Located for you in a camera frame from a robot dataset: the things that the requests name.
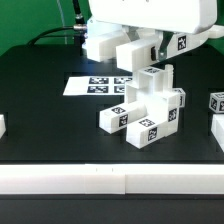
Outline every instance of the white plastic part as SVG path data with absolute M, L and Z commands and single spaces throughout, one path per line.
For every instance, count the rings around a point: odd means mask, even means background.
M 214 25 L 209 30 L 209 38 L 211 38 L 211 39 L 217 39 L 217 38 L 220 38 L 223 36 L 224 36 L 224 27 L 223 26 Z
M 224 165 L 0 165 L 1 195 L 93 193 L 224 194 Z
M 184 108 L 186 101 L 186 93 L 182 88 L 173 88 L 173 91 L 180 93 L 180 108 Z
M 163 39 L 161 33 L 152 29 L 137 29 L 136 33 L 140 39 L 135 41 L 130 41 L 125 29 L 89 37 L 86 39 L 87 57 L 95 61 L 117 57 L 117 67 L 130 72 L 157 63 Z M 197 48 L 208 37 L 209 31 L 196 35 L 175 33 L 167 46 L 166 58 Z
M 85 194 L 125 194 L 125 175 L 112 165 L 86 165 Z
M 4 116 L 0 114 L 0 138 L 3 136 L 5 131 L 6 131 L 6 128 L 5 128 Z
M 99 21 L 185 33 L 200 33 L 217 19 L 216 0 L 89 0 Z
M 107 33 L 86 39 L 87 57 L 94 61 L 103 61 L 116 56 L 116 46 L 130 42 L 123 31 Z
M 215 113 L 224 113 L 224 92 L 210 94 L 209 108 Z
M 87 21 L 88 38 L 122 30 L 122 25 L 97 21 L 93 16 Z
M 166 58 L 185 53 L 199 47 L 208 39 L 208 31 L 192 35 L 185 33 L 174 34 L 167 46 Z M 158 49 L 162 37 L 159 34 L 139 39 L 116 47 L 117 67 L 133 72 L 158 62 Z M 153 59 L 152 49 L 155 48 L 157 60 Z
M 141 102 L 119 104 L 100 112 L 99 126 L 108 133 L 114 133 L 146 114 L 146 107 Z
M 213 115 L 212 133 L 224 152 L 224 114 Z
M 154 64 L 151 49 L 160 44 L 159 37 L 153 35 L 116 47 L 117 67 L 132 72 Z
M 180 93 L 173 91 L 173 66 L 146 67 L 125 84 L 125 102 L 100 112 L 100 127 L 127 127 L 126 141 L 142 148 L 178 129 Z

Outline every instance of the black cable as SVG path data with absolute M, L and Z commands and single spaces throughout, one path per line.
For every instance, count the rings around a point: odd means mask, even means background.
M 66 26 L 66 27 L 59 27 L 59 28 L 55 28 L 55 29 L 51 29 L 51 30 L 47 30 L 41 34 L 39 34 L 38 36 L 36 36 L 35 38 L 33 38 L 32 40 L 30 40 L 27 45 L 34 45 L 40 38 L 46 36 L 47 34 L 50 33 L 55 33 L 58 31 L 64 31 L 64 30 L 74 30 L 73 26 Z
M 82 12 L 81 12 L 81 9 L 80 9 L 80 6 L 79 6 L 79 1 L 78 0 L 72 0 L 73 2 L 73 7 L 74 7 L 74 11 L 75 11 L 75 22 L 77 24 L 84 24 L 85 23 L 85 20 L 84 20 L 84 17 L 82 15 Z

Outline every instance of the cable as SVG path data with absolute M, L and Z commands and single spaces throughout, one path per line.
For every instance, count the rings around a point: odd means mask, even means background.
M 72 26 L 67 26 L 67 27 L 59 27 L 59 28 L 55 28 L 55 29 L 51 29 L 51 30 L 45 31 L 45 32 L 39 34 L 37 37 L 35 37 L 32 40 L 30 40 L 27 43 L 27 45 L 34 45 L 36 43 L 36 41 L 38 41 L 43 36 L 46 36 L 47 34 L 50 34 L 50 33 L 55 33 L 55 32 L 58 32 L 58 31 L 63 31 L 63 30 L 74 30 L 74 28 Z
M 63 13 L 63 10 L 62 10 L 62 7 L 61 7 L 60 0 L 57 0 L 57 5 L 58 5 L 58 9 L 59 9 L 59 12 L 60 12 L 60 15 L 61 15 L 62 26 L 65 27 L 65 17 L 64 17 L 64 13 Z M 68 44 L 67 37 L 65 37 L 65 44 Z
M 77 24 L 84 24 L 85 21 L 84 21 L 84 17 L 81 13 L 81 9 L 80 9 L 80 6 L 79 6 L 79 1 L 78 0 L 72 0 L 73 2 L 73 7 L 74 7 L 74 11 L 75 11 L 75 21 Z
M 45 31 L 45 32 L 39 34 L 37 37 L 30 40 L 27 43 L 27 45 L 34 45 L 40 38 L 50 37 L 49 35 L 46 36 L 47 34 L 59 32 L 59 31 L 65 31 L 65 30 L 73 30 L 74 32 L 79 32 L 79 34 L 75 34 L 73 36 L 79 36 L 83 39 L 84 38 L 84 32 L 83 31 L 87 30 L 87 26 L 85 24 L 76 24 L 74 26 L 59 27 L 59 28 L 51 29 L 51 30 L 48 30 L 48 31 Z

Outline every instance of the white border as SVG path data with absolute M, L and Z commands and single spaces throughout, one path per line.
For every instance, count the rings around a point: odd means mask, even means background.
M 0 194 L 224 194 L 224 165 L 0 165 Z

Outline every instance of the tabletop surface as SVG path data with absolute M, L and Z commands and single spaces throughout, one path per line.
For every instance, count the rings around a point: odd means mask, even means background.
M 126 129 L 110 135 L 98 125 L 99 112 L 122 103 L 123 96 L 63 96 L 69 77 L 130 73 L 114 60 L 87 60 L 72 45 L 13 47 L 0 57 L 0 114 L 7 126 L 0 164 L 222 164 L 208 104 L 211 92 L 224 91 L 223 62 L 207 45 L 166 61 L 174 65 L 174 87 L 186 92 L 186 106 L 177 133 L 139 150 L 126 142 Z

